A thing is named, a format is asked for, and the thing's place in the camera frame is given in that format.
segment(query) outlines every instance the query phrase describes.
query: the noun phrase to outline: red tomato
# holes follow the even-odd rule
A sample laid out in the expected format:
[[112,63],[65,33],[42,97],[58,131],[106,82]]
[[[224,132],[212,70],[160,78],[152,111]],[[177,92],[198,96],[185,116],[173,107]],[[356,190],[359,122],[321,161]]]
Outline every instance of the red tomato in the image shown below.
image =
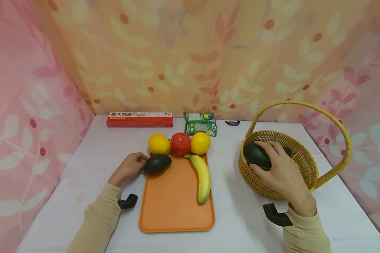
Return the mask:
[[170,150],[176,155],[185,155],[190,152],[190,137],[185,133],[176,133],[172,136]]

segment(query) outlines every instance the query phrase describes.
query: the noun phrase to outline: pink curtain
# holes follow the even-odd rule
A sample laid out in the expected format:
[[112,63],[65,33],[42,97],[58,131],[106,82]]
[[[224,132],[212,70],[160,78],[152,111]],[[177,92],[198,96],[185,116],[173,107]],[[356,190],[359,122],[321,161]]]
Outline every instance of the pink curtain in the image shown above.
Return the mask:
[[[353,157],[340,177],[380,232],[380,18],[370,24],[372,37],[317,104],[335,115],[347,128]],[[316,112],[300,121],[332,165],[345,154],[339,129]]]
[[15,251],[92,118],[27,3],[0,0],[0,252]]

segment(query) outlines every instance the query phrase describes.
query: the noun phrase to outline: pasta box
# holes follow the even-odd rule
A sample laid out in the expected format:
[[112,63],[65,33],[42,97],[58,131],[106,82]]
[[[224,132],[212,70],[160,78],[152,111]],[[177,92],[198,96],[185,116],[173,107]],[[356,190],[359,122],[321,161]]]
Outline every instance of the pasta box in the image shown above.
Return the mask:
[[109,128],[172,128],[171,112],[110,112]]

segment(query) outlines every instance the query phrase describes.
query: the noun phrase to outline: avocado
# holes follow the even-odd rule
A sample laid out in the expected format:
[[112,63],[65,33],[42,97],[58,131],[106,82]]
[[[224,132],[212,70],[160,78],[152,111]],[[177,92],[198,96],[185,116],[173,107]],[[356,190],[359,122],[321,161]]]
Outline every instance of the avocado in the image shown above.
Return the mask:
[[[284,152],[291,157],[292,151],[287,147],[283,147]],[[243,147],[243,157],[245,158],[248,165],[250,163],[256,164],[261,167],[262,170],[269,171],[272,167],[272,163],[270,162],[270,158],[268,157],[265,150],[256,145],[255,143],[248,143]]]
[[146,162],[144,172],[150,175],[158,174],[166,170],[172,163],[172,159],[167,155],[153,155]]

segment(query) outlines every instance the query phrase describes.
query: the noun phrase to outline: white table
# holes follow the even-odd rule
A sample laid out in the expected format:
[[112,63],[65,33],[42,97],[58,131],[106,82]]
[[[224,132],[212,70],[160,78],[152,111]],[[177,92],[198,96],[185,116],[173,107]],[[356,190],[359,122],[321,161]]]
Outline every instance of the white table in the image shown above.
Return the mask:
[[[154,133],[171,137],[184,130],[184,119],[173,128],[107,128],[106,115],[97,115],[88,134],[70,159],[59,185],[38,213],[18,253],[65,252],[109,176],[131,152],[146,152]],[[218,135],[208,152],[216,223],[208,232],[145,234],[138,227],[145,176],[133,179],[122,198],[138,195],[136,207],[121,215],[107,253],[285,252],[282,228],[265,217],[262,205],[271,203],[255,193],[238,170],[241,142],[251,122],[228,126],[217,122]],[[315,158],[320,175],[331,166],[301,124],[259,122],[256,130],[284,132],[300,141]],[[334,253],[380,253],[380,234],[337,176],[313,192]],[[276,201],[279,212],[286,202]]]

